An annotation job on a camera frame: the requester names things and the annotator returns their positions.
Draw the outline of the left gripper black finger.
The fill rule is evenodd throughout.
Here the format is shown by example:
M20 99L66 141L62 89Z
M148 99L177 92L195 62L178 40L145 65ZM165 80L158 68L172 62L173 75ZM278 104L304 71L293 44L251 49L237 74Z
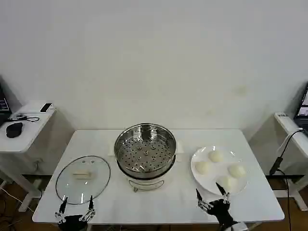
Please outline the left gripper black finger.
M90 221L95 216L96 211L93 203L93 196L90 197L89 207L87 212L80 219L81 221Z
M66 208L66 205L67 205L67 200L68 200L68 197L64 197L60 207L59 207L59 210L55 212L55 218L57 220L58 223L61 223L63 222L64 218L65 218L65 208Z

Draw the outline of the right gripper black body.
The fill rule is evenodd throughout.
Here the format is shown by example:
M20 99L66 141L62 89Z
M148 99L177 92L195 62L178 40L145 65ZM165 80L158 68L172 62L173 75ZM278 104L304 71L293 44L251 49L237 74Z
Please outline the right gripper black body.
M219 199L209 202L210 208L207 210L208 214L217 218L220 226L232 226L235 220L229 214L230 202L228 200Z

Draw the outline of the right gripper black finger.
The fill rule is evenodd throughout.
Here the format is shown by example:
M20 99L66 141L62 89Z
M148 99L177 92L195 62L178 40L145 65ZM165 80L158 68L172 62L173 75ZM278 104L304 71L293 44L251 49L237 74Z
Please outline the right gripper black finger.
M222 186L220 186L217 182L216 182L216 186L218 190L220 191L220 193L222 194L223 203L230 204L230 201L229 201L230 194L226 192L225 189Z
M210 210L212 208L212 205L209 204L208 202L205 202L201 196L201 194L199 193L198 189L196 189L196 196L197 196L197 205L199 208L201 208L203 211L207 212L208 210Z

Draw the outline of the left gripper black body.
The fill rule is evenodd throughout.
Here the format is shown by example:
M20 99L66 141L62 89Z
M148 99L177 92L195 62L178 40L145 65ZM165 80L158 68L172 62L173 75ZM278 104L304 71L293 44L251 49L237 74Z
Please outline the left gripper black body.
M58 228L61 231L86 231L88 223L83 215L70 215L65 216L58 222Z

